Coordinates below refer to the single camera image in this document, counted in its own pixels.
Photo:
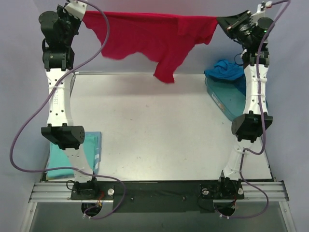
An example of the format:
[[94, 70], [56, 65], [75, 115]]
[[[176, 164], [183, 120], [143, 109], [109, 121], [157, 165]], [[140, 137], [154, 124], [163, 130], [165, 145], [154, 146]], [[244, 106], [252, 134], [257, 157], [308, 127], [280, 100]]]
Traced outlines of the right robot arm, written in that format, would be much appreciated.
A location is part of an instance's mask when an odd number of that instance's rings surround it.
[[272, 124], [266, 101], [266, 82], [269, 68], [268, 31], [273, 20], [260, 7], [256, 13], [246, 10], [233, 16], [218, 17], [224, 33], [243, 49], [241, 59], [246, 80], [246, 99], [242, 115], [232, 121], [231, 131], [236, 136], [234, 148], [223, 169], [224, 178], [241, 179], [243, 159], [251, 145]]

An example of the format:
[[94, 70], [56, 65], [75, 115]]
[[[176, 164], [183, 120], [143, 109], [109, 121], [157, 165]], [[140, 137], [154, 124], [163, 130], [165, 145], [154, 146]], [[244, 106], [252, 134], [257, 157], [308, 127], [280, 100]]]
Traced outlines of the red polo shirt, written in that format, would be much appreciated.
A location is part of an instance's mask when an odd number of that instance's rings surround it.
[[122, 60], [141, 53], [156, 62], [154, 76], [174, 83], [173, 73], [197, 44], [209, 44], [215, 16], [86, 11], [83, 22], [104, 45], [103, 57]]

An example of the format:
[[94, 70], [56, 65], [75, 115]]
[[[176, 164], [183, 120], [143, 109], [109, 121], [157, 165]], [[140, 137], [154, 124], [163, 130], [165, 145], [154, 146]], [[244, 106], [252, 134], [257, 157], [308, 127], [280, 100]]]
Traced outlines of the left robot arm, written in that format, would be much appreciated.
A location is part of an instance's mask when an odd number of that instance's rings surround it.
[[74, 168], [75, 181], [86, 183], [82, 194], [88, 199], [94, 199], [99, 195], [99, 186], [91, 182], [93, 170], [83, 148], [85, 131], [82, 126], [74, 125], [70, 110], [70, 85], [75, 56], [71, 45], [86, 9], [85, 0], [70, 0], [64, 6], [58, 6], [55, 12], [46, 11], [39, 16], [44, 35], [42, 61], [51, 94], [47, 125], [41, 128], [41, 133], [63, 150]]

